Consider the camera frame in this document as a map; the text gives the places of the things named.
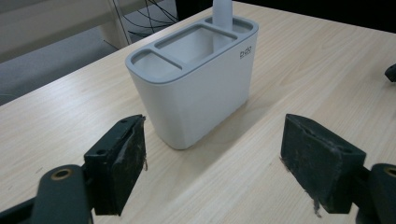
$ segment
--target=toothbrush holder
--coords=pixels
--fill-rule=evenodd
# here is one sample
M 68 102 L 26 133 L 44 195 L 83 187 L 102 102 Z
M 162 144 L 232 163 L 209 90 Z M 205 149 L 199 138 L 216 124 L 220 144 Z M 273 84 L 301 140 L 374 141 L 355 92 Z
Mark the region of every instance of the toothbrush holder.
M 231 31 L 204 18 L 132 52 L 125 60 L 156 133 L 185 149 L 247 99 L 259 26 L 233 17 Z M 222 45 L 214 47 L 221 37 Z

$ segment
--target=cable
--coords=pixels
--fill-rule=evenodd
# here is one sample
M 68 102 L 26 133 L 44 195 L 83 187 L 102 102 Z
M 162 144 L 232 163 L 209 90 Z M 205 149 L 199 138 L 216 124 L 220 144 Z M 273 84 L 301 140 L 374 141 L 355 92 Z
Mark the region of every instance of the cable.
M 113 0 L 113 4 L 114 4 L 114 7 L 116 8 L 117 16 L 119 17 L 119 20 L 121 20 L 119 10 L 117 9 L 116 2 L 114 0 Z M 121 23 L 122 31 L 124 32 L 124 35 L 126 38 L 126 42 L 128 43 L 128 45 L 130 45 L 131 43 L 129 43 L 129 38 L 128 38 L 127 34 L 125 33 L 125 28 L 123 27 L 122 21 L 120 21 L 120 23 Z
M 161 23 L 165 23 L 165 24 L 169 24 L 169 25 L 175 24 L 174 22 L 171 22 L 171 21 L 157 21 L 157 20 L 152 19 L 151 17 L 148 17 L 146 14 L 144 14 L 143 12 L 141 12 L 139 10 L 137 10 L 137 12 L 140 13 L 142 16 L 151 19 L 152 21 L 161 22 Z
M 136 24 L 132 21 L 130 21 L 126 16 L 123 16 L 123 18 L 125 18 L 125 20 L 127 20 L 128 22 L 130 22 L 132 25 L 138 26 L 138 27 L 142 27 L 142 28 L 163 28 L 163 27 L 168 27 L 169 25 L 158 25 L 158 26 L 142 26 L 139 24 Z
M 158 5 L 157 4 L 157 2 L 155 1 L 155 0 L 148 0 L 150 3 L 152 3 L 154 6 L 156 6 L 156 7 L 158 7 L 162 12 L 163 12 L 163 14 L 169 19 L 169 20 L 171 20 L 172 22 L 177 22 L 177 18 L 174 16 L 174 15 L 172 15 L 170 12 L 168 12 L 167 10 L 165 10 L 165 9 L 163 9 L 163 7 L 160 7 L 160 5 Z
M 141 37 L 148 37 L 151 34 L 144 34 L 144 33 L 135 33 L 132 31 L 128 31 L 128 33 L 132 34 L 132 35 L 137 35 L 137 36 L 141 36 Z
M 145 3 L 146 3 L 146 9 L 148 10 L 148 17 L 150 18 L 148 0 L 145 0 Z M 155 33 L 155 32 L 154 32 L 154 28 L 152 28 L 151 20 L 149 20 L 149 25 L 151 26 L 152 33 Z

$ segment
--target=wooden table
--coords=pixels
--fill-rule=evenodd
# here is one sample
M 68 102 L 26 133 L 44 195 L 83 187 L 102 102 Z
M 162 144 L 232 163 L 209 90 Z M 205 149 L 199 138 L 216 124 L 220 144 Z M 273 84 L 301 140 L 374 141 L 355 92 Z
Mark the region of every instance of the wooden table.
M 314 214 L 281 163 L 287 113 L 311 118 L 367 152 L 365 166 L 396 163 L 396 35 L 234 2 L 260 33 L 250 96 L 198 144 L 169 148 L 145 124 L 148 171 L 121 217 L 96 223 L 354 223 Z M 133 50 L 207 16 L 206 10 L 0 107 L 0 210 L 35 196 L 39 178 L 84 153 L 113 124 L 147 115 L 124 65 Z

